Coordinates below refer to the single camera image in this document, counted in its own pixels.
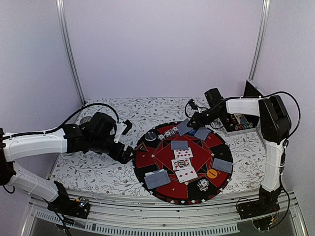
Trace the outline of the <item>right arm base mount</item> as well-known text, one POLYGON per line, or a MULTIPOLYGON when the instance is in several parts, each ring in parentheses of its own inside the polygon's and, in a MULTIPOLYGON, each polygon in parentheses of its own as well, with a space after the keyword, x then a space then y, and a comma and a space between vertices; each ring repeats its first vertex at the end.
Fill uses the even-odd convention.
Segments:
POLYGON ((278 203, 265 206, 260 205, 259 200, 250 201, 246 198, 241 198, 240 200, 246 200, 243 203, 238 201, 236 204, 236 210, 240 214, 241 219, 260 217, 252 221, 253 226, 259 231, 267 231, 273 226, 279 215, 280 206, 278 203))

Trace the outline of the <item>black dealer button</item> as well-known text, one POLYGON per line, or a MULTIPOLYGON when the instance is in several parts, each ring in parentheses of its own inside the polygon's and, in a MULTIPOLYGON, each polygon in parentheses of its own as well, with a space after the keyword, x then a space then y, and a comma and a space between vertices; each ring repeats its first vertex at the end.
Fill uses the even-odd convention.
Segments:
POLYGON ((155 132, 153 131, 148 131, 145 135, 145 140, 148 141, 148 142, 152 142, 152 141, 155 141, 157 139, 157 135, 155 132))

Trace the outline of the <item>nine of diamonds card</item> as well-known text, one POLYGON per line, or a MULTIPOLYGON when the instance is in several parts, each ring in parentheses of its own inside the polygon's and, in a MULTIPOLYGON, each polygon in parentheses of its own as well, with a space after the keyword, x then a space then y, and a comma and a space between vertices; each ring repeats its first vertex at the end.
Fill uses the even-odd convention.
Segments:
POLYGON ((174 149, 173 152, 175 159, 193 158, 193 153, 190 147, 187 149, 174 149))

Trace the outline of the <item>queen of hearts card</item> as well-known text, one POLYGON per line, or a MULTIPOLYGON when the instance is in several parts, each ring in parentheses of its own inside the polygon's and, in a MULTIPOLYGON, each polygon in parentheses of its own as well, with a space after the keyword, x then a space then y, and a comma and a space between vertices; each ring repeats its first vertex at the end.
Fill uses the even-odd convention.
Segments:
POLYGON ((192 167, 189 158, 172 159, 171 163, 172 163, 172 167, 174 171, 183 170, 183 169, 192 167))

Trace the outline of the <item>triangular red black token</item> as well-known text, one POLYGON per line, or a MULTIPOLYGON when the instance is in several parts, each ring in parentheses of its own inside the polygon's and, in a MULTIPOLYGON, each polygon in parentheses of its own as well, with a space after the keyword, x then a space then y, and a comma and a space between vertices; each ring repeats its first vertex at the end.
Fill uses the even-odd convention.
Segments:
POLYGON ((141 152, 148 152, 148 149, 144 143, 141 143, 135 150, 141 152))

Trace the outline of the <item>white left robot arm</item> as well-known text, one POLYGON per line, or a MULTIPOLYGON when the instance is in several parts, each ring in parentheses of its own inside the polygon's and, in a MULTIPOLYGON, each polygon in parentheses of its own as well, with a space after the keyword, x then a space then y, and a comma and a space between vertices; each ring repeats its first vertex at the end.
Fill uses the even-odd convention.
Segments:
POLYGON ((54 203, 62 213, 70 213, 73 202, 65 187, 46 180, 22 167, 17 161, 28 157, 87 153, 106 154, 125 164, 133 157, 133 148, 121 143, 120 138, 132 128, 129 120, 115 121, 97 112, 80 125, 63 124, 53 130, 34 133, 0 133, 0 184, 18 187, 29 194, 54 203))

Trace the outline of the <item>three of diamonds card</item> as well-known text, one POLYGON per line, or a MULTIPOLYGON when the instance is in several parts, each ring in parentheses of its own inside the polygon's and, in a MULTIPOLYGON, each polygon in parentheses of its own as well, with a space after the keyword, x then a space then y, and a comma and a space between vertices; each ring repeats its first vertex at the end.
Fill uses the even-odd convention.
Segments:
POLYGON ((175 172, 179 183, 183 183, 198 177, 194 167, 178 170, 175 172))

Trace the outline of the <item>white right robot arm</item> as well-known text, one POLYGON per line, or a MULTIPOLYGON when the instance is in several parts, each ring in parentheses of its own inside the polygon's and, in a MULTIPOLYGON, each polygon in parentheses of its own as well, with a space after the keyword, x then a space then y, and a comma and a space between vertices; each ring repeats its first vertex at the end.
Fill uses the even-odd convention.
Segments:
POLYGON ((282 98, 273 93, 258 98, 223 98, 217 88, 205 93, 209 108, 190 100, 195 113, 189 117, 188 127, 198 129, 228 114, 251 115, 260 118, 260 130, 266 144, 265 176, 259 189, 259 200, 254 204, 258 214, 265 214, 277 202, 282 190, 281 173, 285 166, 285 149, 290 137, 291 119, 282 98))

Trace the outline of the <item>white blue chip stack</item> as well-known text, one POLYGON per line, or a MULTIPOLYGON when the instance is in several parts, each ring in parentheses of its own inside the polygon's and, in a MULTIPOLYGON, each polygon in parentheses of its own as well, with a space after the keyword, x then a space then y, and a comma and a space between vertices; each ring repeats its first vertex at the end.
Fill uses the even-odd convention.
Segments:
POLYGON ((197 187, 201 192, 206 192, 209 188, 209 181, 205 178, 201 179, 197 183, 197 187))

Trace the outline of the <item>white blue chip row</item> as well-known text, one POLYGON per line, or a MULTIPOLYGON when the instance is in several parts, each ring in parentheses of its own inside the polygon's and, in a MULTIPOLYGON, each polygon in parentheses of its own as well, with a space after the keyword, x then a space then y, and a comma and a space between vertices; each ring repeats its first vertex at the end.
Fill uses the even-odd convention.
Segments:
POLYGON ((174 127, 170 128, 170 129, 166 130, 164 133, 159 134, 157 136, 157 138, 159 140, 165 140, 166 138, 173 137, 176 134, 178 134, 178 128, 174 126, 174 127))

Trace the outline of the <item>orange big blind button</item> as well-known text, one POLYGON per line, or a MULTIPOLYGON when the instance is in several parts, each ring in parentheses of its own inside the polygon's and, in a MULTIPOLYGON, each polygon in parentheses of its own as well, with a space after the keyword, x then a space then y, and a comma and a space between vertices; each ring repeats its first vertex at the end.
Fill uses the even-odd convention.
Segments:
POLYGON ((209 169, 207 171, 207 177, 209 179, 215 179, 218 176, 218 172, 215 169, 209 169))

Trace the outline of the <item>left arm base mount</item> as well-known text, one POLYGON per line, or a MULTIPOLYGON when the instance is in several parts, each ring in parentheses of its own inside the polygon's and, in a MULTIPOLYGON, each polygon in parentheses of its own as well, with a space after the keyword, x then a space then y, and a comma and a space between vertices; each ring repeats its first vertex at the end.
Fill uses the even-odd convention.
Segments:
POLYGON ((54 201, 48 202, 50 211, 81 219, 88 218, 90 207, 89 200, 83 197, 72 200, 68 196, 58 196, 54 201))

